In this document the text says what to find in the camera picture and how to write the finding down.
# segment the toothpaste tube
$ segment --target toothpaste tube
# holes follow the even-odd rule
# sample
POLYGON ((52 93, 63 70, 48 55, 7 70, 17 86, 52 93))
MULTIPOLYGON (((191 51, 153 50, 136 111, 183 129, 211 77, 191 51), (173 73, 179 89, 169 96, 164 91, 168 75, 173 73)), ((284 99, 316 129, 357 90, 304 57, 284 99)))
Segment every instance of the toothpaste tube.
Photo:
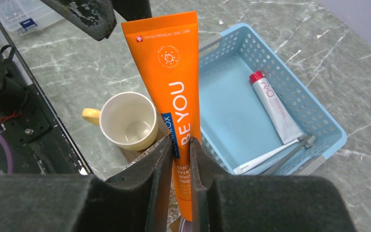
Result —
POLYGON ((182 216, 191 221, 190 138, 201 141, 197 13, 122 23, 130 52, 174 145, 173 179, 182 216))
POLYGON ((252 87, 271 118, 282 142, 287 144, 302 135, 295 121, 286 111, 268 80, 260 71, 250 75, 252 87))

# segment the mug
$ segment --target mug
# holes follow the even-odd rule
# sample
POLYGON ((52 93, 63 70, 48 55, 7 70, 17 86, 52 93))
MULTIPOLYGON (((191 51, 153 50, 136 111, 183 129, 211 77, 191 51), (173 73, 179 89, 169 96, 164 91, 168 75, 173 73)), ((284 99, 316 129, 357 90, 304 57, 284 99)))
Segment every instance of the mug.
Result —
POLYGON ((123 149, 144 150, 157 137, 156 109, 140 93, 123 92, 114 95, 101 110, 84 109, 82 118, 99 125, 104 136, 123 149))

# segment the perforated basket wall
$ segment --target perforated basket wall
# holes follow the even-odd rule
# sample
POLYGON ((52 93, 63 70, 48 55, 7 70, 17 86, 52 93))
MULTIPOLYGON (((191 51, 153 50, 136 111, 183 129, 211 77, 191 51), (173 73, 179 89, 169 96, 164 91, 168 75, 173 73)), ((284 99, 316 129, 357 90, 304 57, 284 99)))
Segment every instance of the perforated basket wall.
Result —
MULTIPOLYGON (((278 170, 278 174, 291 174, 316 156, 328 159, 345 144, 346 133, 343 128, 247 24, 237 24, 200 45, 200 72, 218 62, 226 61, 235 54, 238 54, 251 70, 261 70, 265 73, 298 126, 305 133, 316 136, 315 145, 290 159, 278 170)), ((204 130, 202 131, 206 152, 224 169, 233 173, 227 160, 218 154, 215 144, 211 144, 204 130)))

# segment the gray marble surface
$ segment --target gray marble surface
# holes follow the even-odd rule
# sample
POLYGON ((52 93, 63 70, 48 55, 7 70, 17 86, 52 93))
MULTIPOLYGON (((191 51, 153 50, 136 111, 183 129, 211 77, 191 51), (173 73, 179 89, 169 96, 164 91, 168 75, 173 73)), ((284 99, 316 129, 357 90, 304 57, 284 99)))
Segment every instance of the gray marble surface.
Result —
MULTIPOLYGON (((347 144, 314 174, 342 193, 359 231, 371 232, 371 47, 308 0, 151 0, 153 14, 196 10, 200 41, 238 22, 251 25, 348 133, 347 144)), ((80 118, 112 95, 147 95, 117 25, 97 42, 63 20, 13 40, 84 157, 100 178, 127 163, 94 125, 80 118)))

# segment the blue plastic basket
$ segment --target blue plastic basket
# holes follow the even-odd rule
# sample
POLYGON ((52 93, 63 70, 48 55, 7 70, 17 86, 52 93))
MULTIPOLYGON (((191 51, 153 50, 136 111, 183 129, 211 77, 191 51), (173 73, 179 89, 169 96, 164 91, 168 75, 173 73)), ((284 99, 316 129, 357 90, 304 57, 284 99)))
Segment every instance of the blue plastic basket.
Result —
MULTIPOLYGON (((249 83, 258 70, 301 130, 316 136, 314 146, 297 152, 277 174, 310 174, 346 143, 343 128, 249 25, 237 24, 200 44, 199 63, 202 143, 230 173, 283 145, 249 83)), ((263 172, 296 145, 247 174, 263 172)))

